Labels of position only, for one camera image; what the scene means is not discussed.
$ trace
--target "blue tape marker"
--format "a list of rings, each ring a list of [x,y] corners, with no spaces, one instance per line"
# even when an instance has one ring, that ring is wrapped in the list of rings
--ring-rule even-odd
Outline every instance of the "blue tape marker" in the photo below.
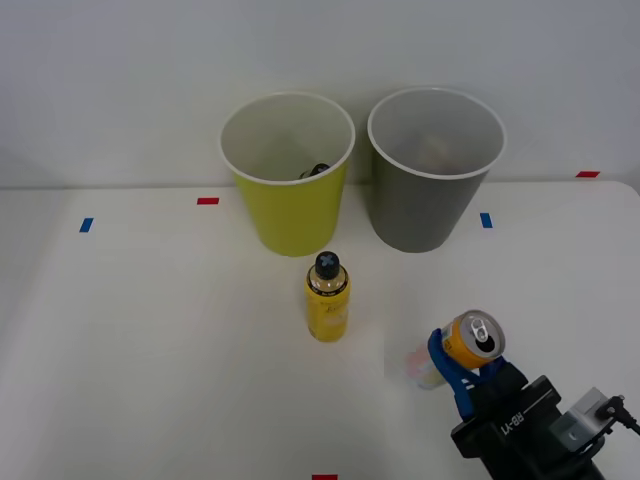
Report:
[[[493,228],[493,223],[491,222],[491,215],[488,213],[481,213],[480,220],[482,220],[482,228]]]
[[[82,221],[82,226],[80,227],[80,233],[87,233],[91,229],[92,223],[93,223],[93,218],[85,218]]]

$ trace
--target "bottle cap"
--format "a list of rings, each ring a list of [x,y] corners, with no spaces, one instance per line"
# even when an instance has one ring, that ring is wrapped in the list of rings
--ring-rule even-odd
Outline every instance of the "bottle cap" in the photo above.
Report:
[[[331,280],[340,273],[340,259],[333,252],[322,252],[316,257],[316,275]]]
[[[329,165],[327,165],[326,163],[319,163],[319,164],[317,164],[315,167],[313,167],[311,169],[311,175],[309,175],[309,176],[313,177],[314,175],[322,173],[325,170],[328,170],[329,168],[331,168],[331,167],[329,167]]]

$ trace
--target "gray cup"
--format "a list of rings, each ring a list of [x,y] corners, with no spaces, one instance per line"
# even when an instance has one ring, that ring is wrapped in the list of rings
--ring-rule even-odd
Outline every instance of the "gray cup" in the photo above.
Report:
[[[396,92],[371,111],[373,228],[403,252],[428,252],[449,237],[507,144],[498,115],[461,92]]]

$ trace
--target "cup rim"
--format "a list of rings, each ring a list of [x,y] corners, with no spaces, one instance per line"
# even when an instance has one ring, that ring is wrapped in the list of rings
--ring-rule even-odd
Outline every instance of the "cup rim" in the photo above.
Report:
[[[307,177],[307,178],[302,178],[302,179],[296,179],[296,180],[265,180],[262,178],[258,178],[258,177],[254,177],[252,175],[249,175],[248,173],[245,173],[243,171],[241,171],[240,169],[238,169],[235,165],[233,165],[229,159],[227,158],[227,156],[224,153],[224,149],[222,148],[222,134],[224,133],[224,129],[226,128],[227,124],[229,123],[229,121],[235,117],[241,110],[243,110],[244,108],[266,100],[268,98],[271,97],[277,97],[277,96],[299,96],[299,97],[307,97],[307,98],[313,98],[315,100],[320,100],[324,103],[327,103],[328,105],[331,105],[332,107],[334,107],[335,109],[337,109],[342,116],[345,118],[345,120],[347,121],[347,124],[349,126],[349,131],[351,133],[351,139],[349,140],[349,146],[347,147],[344,155],[340,158],[340,160],[338,160],[334,165],[331,165],[330,168],[326,169],[325,171],[319,173],[318,175],[314,175],[312,177]],[[311,182],[315,182],[316,180],[320,180],[323,177],[329,176],[331,175],[333,172],[335,172],[338,168],[340,168],[342,166],[342,164],[344,164],[347,161],[347,158],[349,158],[349,155],[351,155],[351,152],[353,151],[353,147],[356,143],[356,127],[353,124],[353,120],[351,119],[351,116],[347,113],[347,111],[342,108],[337,102],[334,102],[333,100],[327,98],[327,97],[323,97],[322,95],[318,95],[317,93],[311,93],[311,92],[301,92],[301,91],[282,91],[282,92],[273,92],[273,93],[269,93],[267,95],[261,95],[259,97],[253,98],[252,100],[249,100],[246,103],[243,103],[242,105],[240,105],[239,107],[237,107],[233,112],[231,112],[230,115],[227,116],[227,118],[224,121],[224,124],[222,126],[222,128],[220,129],[220,133],[218,134],[218,153],[220,154],[220,156],[222,157],[222,160],[224,161],[224,163],[227,165],[227,167],[229,167],[231,169],[231,171],[233,173],[235,173],[236,175],[239,175],[251,182],[255,182],[255,183],[261,183],[263,185],[272,185],[272,186],[293,186],[293,185],[303,185],[305,183],[311,183]]]
[[[395,97],[398,97],[400,95],[404,95],[405,93],[419,92],[419,91],[429,91],[429,92],[438,91],[438,92],[451,93],[451,94],[454,94],[454,95],[458,95],[458,96],[464,97],[467,100],[470,100],[470,101],[474,102],[475,104],[481,106],[485,110],[487,110],[493,116],[493,118],[496,120],[496,122],[498,122],[498,125],[500,126],[500,131],[502,132],[502,139],[503,139],[502,148],[500,149],[500,151],[496,155],[496,158],[494,158],[491,162],[489,162],[484,167],[482,167],[482,168],[480,168],[478,170],[474,170],[472,172],[460,173],[460,174],[456,174],[456,175],[438,175],[438,174],[435,174],[435,173],[421,172],[420,170],[415,170],[413,168],[407,167],[406,165],[401,164],[397,160],[394,160],[389,155],[387,155],[384,152],[384,150],[382,150],[382,148],[380,148],[380,146],[376,142],[376,140],[375,140],[375,138],[373,136],[373,133],[371,131],[372,123],[373,123],[373,117],[376,114],[377,110],[382,105],[384,105],[386,102],[388,102],[389,100],[391,100],[391,99],[393,99]],[[485,172],[489,171],[489,169],[491,169],[491,167],[503,156],[503,154],[504,154],[504,152],[505,152],[505,150],[507,148],[507,129],[505,128],[504,123],[502,123],[502,120],[500,119],[500,116],[495,112],[495,110],[493,108],[491,108],[489,105],[487,105],[486,103],[484,103],[482,100],[478,100],[474,96],[472,96],[472,95],[470,95],[470,94],[468,94],[466,92],[463,92],[461,90],[456,90],[454,88],[449,88],[449,87],[433,87],[433,86],[409,87],[409,88],[404,88],[402,90],[398,90],[397,92],[394,92],[391,95],[387,95],[382,100],[380,100],[376,104],[376,106],[373,107],[371,112],[369,113],[369,118],[367,119],[367,135],[369,136],[369,141],[371,142],[371,145],[373,145],[373,148],[375,148],[376,152],[378,152],[380,154],[380,156],[382,158],[384,158],[387,162],[391,163],[395,167],[397,167],[397,168],[399,168],[401,170],[404,170],[405,172],[410,173],[412,175],[416,175],[416,176],[424,177],[424,178],[431,178],[431,179],[434,179],[434,180],[463,180],[465,178],[471,178],[471,177],[475,177],[477,175],[480,175],[482,173],[485,173]]]

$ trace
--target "yellow bottle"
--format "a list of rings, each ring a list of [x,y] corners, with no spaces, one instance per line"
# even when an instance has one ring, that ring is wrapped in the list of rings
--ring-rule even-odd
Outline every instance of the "yellow bottle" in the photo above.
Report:
[[[321,342],[339,340],[347,329],[349,275],[338,256],[322,252],[305,281],[309,331]]]

